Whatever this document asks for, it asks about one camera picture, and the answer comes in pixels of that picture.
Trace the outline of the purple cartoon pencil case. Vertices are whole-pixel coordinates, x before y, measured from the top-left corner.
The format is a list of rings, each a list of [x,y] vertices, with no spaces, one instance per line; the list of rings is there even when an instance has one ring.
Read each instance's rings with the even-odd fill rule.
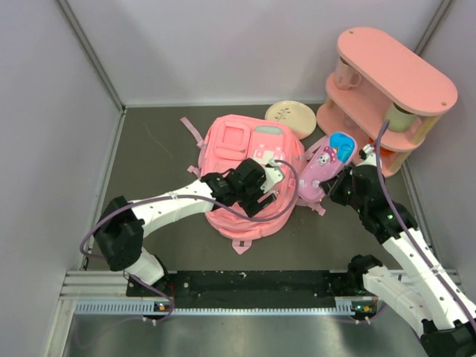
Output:
[[[298,179],[298,204],[317,206],[325,197],[321,183],[335,178],[357,151],[356,140],[343,132],[325,135],[305,153],[306,166]]]

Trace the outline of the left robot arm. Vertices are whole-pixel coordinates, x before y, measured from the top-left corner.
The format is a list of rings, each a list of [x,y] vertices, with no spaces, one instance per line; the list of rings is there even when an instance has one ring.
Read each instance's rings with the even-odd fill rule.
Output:
[[[199,213],[224,209],[250,221],[276,196],[272,188],[285,175],[275,161],[262,165],[252,158],[223,173],[212,172],[178,190],[141,201],[113,199],[93,231],[110,271],[125,271],[143,282],[153,295],[169,284],[159,259],[143,247],[144,239],[159,228]]]

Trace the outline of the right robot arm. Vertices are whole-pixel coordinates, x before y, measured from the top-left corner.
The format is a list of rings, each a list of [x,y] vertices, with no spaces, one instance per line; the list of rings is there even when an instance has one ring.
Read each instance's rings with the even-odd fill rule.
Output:
[[[439,263],[406,207],[392,200],[380,168],[346,168],[319,186],[334,203],[358,214],[412,283],[407,287],[374,256],[357,255],[347,268],[349,289],[385,302],[412,328],[428,356],[474,356],[475,303]]]

